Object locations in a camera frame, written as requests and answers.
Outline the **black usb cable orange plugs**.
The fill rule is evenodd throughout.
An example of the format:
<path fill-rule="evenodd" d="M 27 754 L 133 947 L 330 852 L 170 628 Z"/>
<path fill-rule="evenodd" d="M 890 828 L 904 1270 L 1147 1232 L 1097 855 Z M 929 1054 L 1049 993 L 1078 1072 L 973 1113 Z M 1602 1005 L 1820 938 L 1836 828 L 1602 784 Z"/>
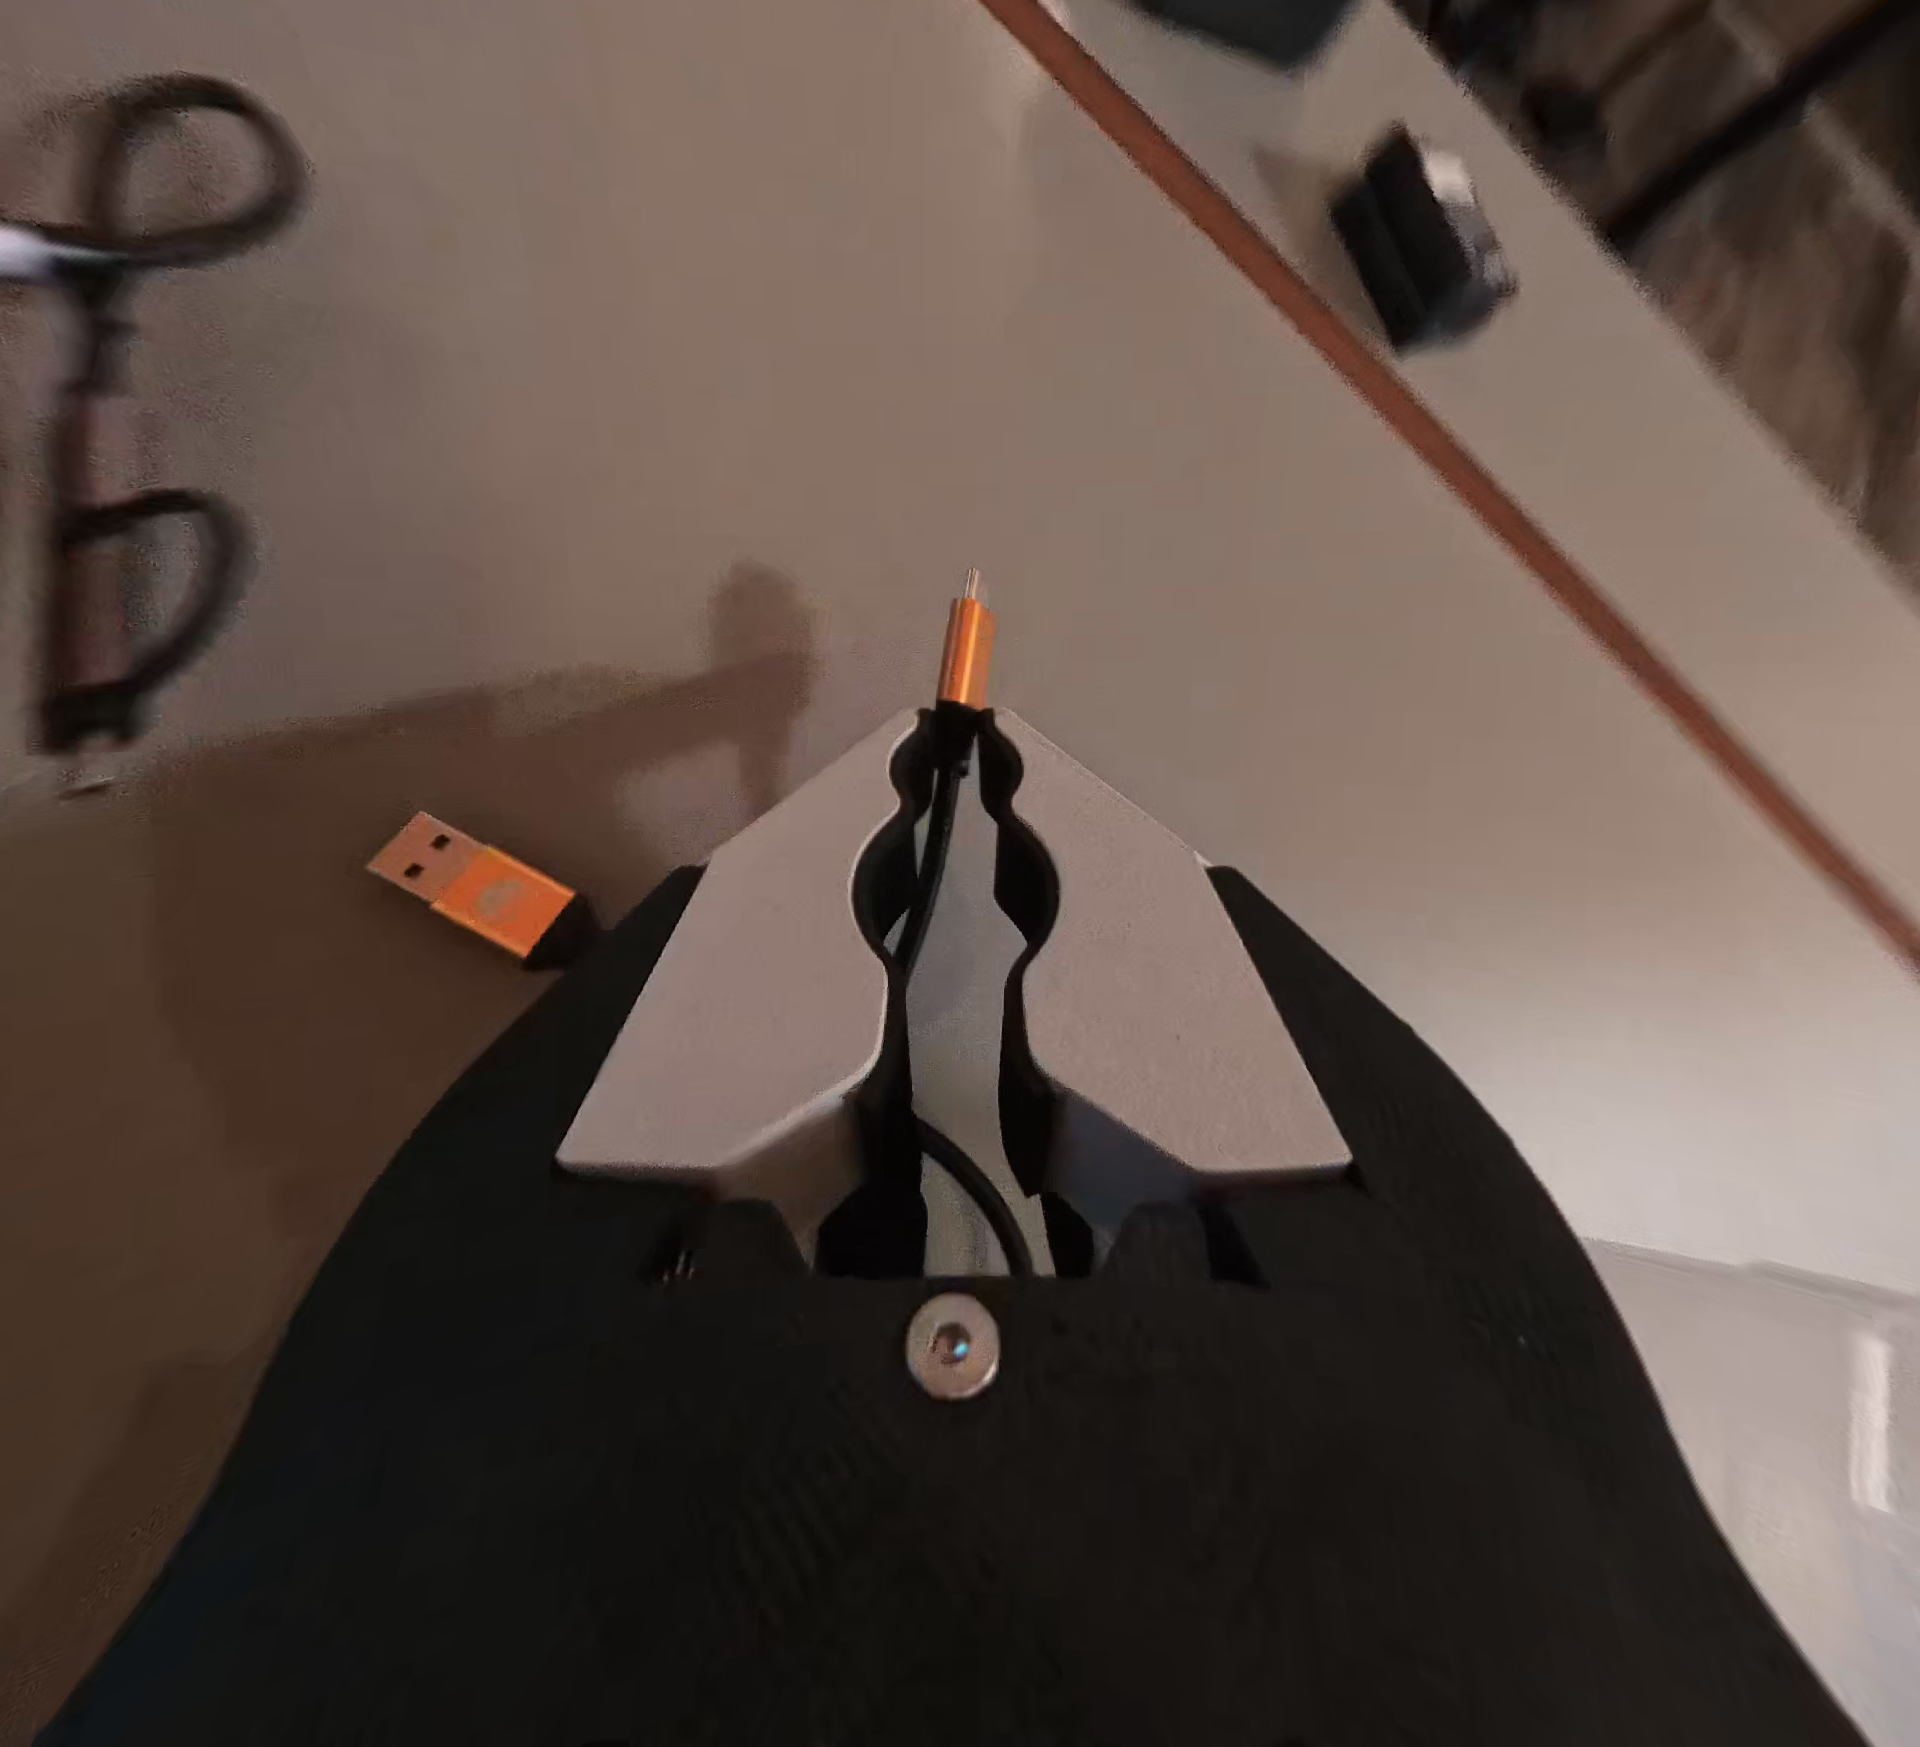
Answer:
<path fill-rule="evenodd" d="M 904 894 L 887 897 L 881 924 L 881 963 L 904 993 L 926 950 L 951 846 L 961 782 L 972 773 L 972 752 L 993 688 L 994 615 L 979 592 L 979 571 L 969 571 L 959 598 L 951 603 L 941 676 L 934 686 L 934 773 L 929 812 L 911 823 L 926 831 L 907 841 Z M 523 971 L 576 968 L 594 943 L 604 938 L 595 907 L 567 881 L 554 880 L 472 834 L 416 812 L 367 861 L 384 884 L 408 890 L 447 924 L 506 952 Z M 1010 1274 L 1034 1274 L 1034 1250 L 989 1171 L 920 1113 L 907 1116 L 915 1153 L 946 1171 L 952 1188 L 976 1209 L 993 1232 Z"/>

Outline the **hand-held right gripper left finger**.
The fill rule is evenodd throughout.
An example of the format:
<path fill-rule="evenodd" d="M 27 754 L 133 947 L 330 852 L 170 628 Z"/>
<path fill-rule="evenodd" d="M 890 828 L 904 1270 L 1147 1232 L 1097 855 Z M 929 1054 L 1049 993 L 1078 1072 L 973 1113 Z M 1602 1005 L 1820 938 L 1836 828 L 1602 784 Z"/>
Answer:
<path fill-rule="evenodd" d="M 907 707 L 708 859 L 559 1171 L 767 1203 L 833 1271 L 926 1270 L 898 943 L 934 779 L 934 716 Z"/>

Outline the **shelf with cardboard boxes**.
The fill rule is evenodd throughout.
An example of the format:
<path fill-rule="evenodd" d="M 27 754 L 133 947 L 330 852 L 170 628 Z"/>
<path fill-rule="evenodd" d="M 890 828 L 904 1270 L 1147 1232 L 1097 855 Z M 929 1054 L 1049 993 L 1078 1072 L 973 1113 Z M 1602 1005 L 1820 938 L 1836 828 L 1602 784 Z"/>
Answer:
<path fill-rule="evenodd" d="M 1916 0 L 1426 0 L 1456 72 L 1593 225 L 1796 67 L 1860 54 L 1643 225 L 1645 292 L 1841 519 L 1916 577 Z"/>

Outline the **small black box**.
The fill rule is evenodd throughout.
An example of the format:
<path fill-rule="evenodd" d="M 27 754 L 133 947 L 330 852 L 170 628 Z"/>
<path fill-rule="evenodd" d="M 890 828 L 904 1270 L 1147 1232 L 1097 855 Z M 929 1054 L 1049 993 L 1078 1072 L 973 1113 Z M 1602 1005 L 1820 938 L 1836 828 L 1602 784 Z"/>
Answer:
<path fill-rule="evenodd" d="M 1331 225 L 1394 353 L 1465 341 L 1519 292 L 1466 164 L 1405 126 L 1335 189 Z"/>

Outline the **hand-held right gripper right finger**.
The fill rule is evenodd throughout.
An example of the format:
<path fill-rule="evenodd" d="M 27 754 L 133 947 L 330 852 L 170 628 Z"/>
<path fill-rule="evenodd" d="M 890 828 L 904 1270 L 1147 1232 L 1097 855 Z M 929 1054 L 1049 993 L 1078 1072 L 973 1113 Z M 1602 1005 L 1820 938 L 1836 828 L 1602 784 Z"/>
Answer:
<path fill-rule="evenodd" d="M 1015 712 L 976 730 L 993 894 L 1020 929 L 997 1054 L 1013 1178 L 1052 1271 L 1091 1274 L 1141 1206 L 1353 1166 L 1212 864 Z"/>

